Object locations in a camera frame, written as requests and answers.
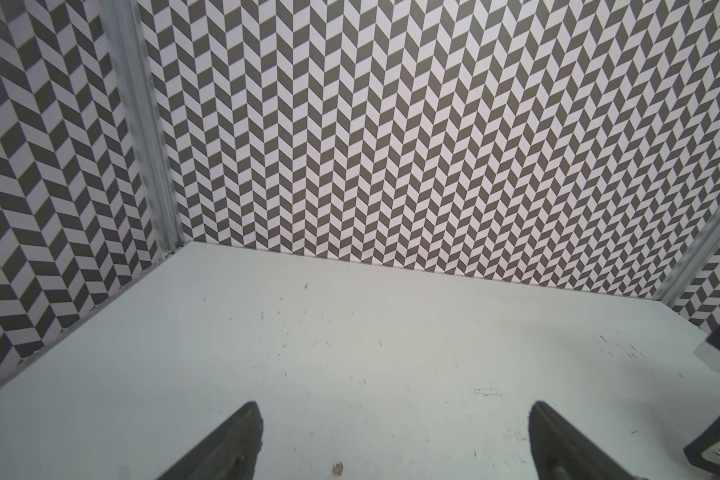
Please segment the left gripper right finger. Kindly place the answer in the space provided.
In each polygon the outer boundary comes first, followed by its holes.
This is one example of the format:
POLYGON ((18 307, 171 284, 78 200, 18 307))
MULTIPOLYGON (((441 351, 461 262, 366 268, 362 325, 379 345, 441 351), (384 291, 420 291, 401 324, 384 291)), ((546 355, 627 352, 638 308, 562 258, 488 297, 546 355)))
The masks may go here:
POLYGON ((633 480, 629 473, 543 401, 529 414, 532 459, 541 480, 633 480))

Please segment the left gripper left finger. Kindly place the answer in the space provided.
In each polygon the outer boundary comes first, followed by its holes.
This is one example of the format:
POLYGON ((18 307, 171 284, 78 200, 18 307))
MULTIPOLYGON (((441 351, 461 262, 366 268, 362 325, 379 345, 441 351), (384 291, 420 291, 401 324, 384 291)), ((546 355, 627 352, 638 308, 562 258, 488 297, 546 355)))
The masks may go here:
POLYGON ((256 402, 242 405, 159 480, 252 479, 262 448, 264 422, 256 402))

